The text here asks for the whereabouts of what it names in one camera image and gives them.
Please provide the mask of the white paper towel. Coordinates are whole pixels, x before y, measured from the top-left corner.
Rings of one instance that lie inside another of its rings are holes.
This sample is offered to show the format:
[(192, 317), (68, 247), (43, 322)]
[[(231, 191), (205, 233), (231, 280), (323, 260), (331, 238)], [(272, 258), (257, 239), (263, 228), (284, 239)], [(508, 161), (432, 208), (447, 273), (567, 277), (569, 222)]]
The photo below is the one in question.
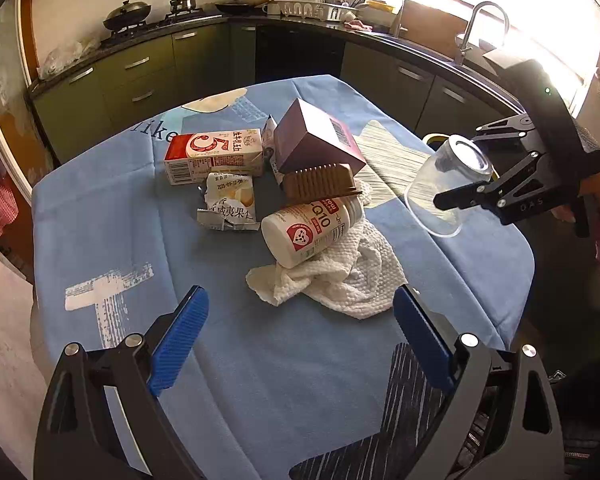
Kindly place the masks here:
[(338, 242), (292, 269), (275, 260), (272, 266), (247, 273), (247, 285), (261, 300), (278, 307), (303, 294), (358, 320), (391, 307), (394, 292), (407, 278), (388, 240), (366, 219), (366, 197), (355, 196), (362, 203), (363, 218)]

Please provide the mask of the clear plastic cup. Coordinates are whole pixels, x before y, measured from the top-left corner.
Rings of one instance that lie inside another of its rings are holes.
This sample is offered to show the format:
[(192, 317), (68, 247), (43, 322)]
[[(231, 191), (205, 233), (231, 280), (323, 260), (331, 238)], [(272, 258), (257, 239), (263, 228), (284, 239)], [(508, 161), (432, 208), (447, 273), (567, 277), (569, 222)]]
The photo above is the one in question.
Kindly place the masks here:
[(420, 167), (404, 194), (405, 203), (430, 234), (452, 237), (460, 232), (468, 212), (457, 206), (436, 206), (434, 196), (464, 185), (489, 182), (492, 172), (492, 164), (474, 142), (452, 134)]

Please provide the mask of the white Q10 supplement bottle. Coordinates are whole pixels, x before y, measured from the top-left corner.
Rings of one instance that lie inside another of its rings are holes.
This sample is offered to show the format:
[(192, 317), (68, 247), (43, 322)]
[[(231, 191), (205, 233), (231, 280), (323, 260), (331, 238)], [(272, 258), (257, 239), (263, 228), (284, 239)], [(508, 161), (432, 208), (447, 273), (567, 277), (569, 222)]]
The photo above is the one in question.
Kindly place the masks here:
[(269, 214), (260, 229), (276, 262), (292, 269), (338, 242), (362, 218), (358, 196), (324, 198)]

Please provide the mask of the brown ribbed plastic tray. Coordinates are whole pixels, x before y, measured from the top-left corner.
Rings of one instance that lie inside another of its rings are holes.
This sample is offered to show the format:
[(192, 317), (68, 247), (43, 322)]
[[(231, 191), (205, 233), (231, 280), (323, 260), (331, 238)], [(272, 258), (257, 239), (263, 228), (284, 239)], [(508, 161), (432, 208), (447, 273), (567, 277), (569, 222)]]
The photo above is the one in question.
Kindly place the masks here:
[(348, 164), (329, 164), (296, 170), (283, 177), (283, 191), (291, 205), (360, 195)]

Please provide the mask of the maroon cardboard box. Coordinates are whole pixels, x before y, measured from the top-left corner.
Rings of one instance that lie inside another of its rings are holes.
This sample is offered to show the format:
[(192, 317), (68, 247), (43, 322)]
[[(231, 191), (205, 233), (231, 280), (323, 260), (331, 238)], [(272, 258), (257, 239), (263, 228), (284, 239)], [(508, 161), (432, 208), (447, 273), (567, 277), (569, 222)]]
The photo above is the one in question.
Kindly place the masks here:
[(274, 153), (282, 174), (331, 164), (348, 165), (357, 174), (366, 166), (347, 126), (302, 99), (292, 102), (274, 129)]

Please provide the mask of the yellow rimmed trash bin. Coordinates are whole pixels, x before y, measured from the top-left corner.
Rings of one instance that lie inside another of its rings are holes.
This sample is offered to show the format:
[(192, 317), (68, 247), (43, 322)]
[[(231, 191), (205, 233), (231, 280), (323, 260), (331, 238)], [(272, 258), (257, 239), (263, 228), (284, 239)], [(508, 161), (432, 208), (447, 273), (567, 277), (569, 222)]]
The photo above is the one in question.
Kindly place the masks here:
[(449, 135), (445, 133), (428, 133), (422, 139), (427, 146), (429, 146), (434, 152), (442, 147), (443, 143), (449, 139)]

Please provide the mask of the chrome kitchen faucet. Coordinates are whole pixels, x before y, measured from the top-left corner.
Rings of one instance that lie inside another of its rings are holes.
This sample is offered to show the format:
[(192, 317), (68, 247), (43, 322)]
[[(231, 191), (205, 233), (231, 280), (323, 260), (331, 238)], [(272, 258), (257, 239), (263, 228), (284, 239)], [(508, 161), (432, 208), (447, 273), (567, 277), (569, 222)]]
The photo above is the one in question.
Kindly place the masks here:
[(506, 39), (510, 29), (509, 16), (497, 3), (486, 0), (471, 9), (471, 16), (462, 32), (454, 38), (454, 64), (462, 66), (467, 55), (484, 55)]

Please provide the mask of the green kitchen base cabinets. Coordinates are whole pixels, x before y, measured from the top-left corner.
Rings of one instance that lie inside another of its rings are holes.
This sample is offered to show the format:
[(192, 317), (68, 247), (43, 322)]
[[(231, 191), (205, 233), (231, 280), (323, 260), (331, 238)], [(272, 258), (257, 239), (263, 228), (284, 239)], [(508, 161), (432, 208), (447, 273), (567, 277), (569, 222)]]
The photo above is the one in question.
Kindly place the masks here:
[(58, 162), (189, 101), (292, 77), (332, 75), (418, 136), (520, 113), (488, 78), (379, 32), (296, 18), (206, 18), (98, 48), (29, 89)]

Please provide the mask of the blue patterned tablecloth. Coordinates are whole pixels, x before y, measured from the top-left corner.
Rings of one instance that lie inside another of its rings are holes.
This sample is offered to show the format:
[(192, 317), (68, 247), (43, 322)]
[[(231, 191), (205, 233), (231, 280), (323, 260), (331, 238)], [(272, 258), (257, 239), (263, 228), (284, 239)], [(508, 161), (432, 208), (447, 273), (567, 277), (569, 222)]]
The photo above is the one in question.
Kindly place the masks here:
[[(260, 232), (212, 231), (195, 219), (196, 185), (170, 185), (164, 155), (177, 133), (261, 128), (280, 122), (295, 99), (348, 127), (388, 130), (393, 153), (426, 150), (410, 130), (345, 82), (328, 75), (256, 84), (247, 110), (213, 114), (176, 108), (97, 144), (33, 189), (35, 289), (50, 358), (86, 361), (171, 313), (186, 292), (208, 292), (209, 316), (175, 386), (160, 398), (186, 450), (208, 479), (288, 479), (291, 466), (362, 439), (380, 427), (393, 349), (404, 341), (389, 310), (358, 321), (298, 294), (274, 307), (247, 285), (274, 263)], [(514, 226), (469, 214), (460, 234), (430, 235), (389, 191), (366, 218), (385, 237), (407, 283), (459, 333), (487, 346), (513, 341), (534, 272), (532, 250)], [(102, 479), (98, 458), (150, 474), (134, 450), (116, 390), (103, 395), (122, 456), (80, 435), (78, 408), (44, 414), (35, 479)]]

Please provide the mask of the crumpled white snack wrapper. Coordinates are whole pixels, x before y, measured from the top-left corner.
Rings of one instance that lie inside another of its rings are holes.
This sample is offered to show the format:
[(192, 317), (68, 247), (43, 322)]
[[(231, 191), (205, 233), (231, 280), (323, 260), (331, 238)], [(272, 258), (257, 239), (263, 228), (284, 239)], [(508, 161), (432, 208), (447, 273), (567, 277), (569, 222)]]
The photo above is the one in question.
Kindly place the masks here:
[(212, 172), (204, 191), (204, 208), (198, 208), (197, 221), (215, 231), (257, 231), (256, 201), (251, 176)]

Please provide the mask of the red white milk carton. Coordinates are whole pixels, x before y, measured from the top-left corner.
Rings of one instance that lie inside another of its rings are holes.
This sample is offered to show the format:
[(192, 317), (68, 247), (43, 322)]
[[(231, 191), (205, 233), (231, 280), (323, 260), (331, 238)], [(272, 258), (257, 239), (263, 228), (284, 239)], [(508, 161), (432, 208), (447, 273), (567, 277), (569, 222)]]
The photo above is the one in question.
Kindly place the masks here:
[(212, 172), (260, 177), (264, 168), (261, 130), (178, 134), (163, 162), (172, 185), (204, 182)]

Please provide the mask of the white dish rack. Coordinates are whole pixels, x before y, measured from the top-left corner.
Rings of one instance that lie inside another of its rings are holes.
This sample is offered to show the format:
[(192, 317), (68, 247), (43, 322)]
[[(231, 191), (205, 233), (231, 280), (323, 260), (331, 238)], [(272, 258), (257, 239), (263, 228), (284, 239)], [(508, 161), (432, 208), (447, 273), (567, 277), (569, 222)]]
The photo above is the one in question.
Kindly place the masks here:
[(293, 18), (309, 18), (325, 23), (345, 23), (356, 19), (356, 10), (326, 0), (277, 0), (279, 12)]

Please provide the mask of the gas stove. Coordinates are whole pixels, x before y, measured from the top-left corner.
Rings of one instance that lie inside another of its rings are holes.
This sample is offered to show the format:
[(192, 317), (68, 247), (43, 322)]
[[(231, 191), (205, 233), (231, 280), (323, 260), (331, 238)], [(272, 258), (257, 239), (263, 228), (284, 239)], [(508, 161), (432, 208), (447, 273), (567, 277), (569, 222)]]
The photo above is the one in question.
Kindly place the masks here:
[(138, 24), (123, 27), (118, 32), (112, 32), (109, 37), (102, 40), (100, 47), (102, 49), (115, 46), (116, 44), (122, 44), (122, 42), (129, 41), (133, 38), (153, 32), (154, 30), (169, 27), (180, 23), (189, 23), (197, 20), (205, 20), (206, 18), (218, 18), (219, 13), (209, 13), (202, 9), (195, 9), (193, 11), (182, 12), (178, 14), (166, 14), (163, 20), (158, 22), (147, 23), (142, 21)]

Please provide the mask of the black wok with lid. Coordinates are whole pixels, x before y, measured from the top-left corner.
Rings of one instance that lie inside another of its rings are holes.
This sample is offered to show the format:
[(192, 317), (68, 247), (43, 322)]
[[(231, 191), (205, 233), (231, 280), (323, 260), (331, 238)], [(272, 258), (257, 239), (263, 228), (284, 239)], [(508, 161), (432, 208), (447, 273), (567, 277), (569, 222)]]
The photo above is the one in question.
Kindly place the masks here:
[(122, 6), (111, 11), (102, 24), (110, 32), (120, 32), (131, 26), (142, 24), (151, 11), (151, 5), (143, 1), (124, 0)]

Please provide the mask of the small black pot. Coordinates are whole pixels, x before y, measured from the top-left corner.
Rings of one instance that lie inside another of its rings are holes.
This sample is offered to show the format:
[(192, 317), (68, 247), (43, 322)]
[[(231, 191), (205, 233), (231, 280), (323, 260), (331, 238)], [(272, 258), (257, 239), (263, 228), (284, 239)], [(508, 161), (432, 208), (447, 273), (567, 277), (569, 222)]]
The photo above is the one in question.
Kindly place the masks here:
[(197, 0), (170, 0), (170, 15), (189, 15), (197, 13)]

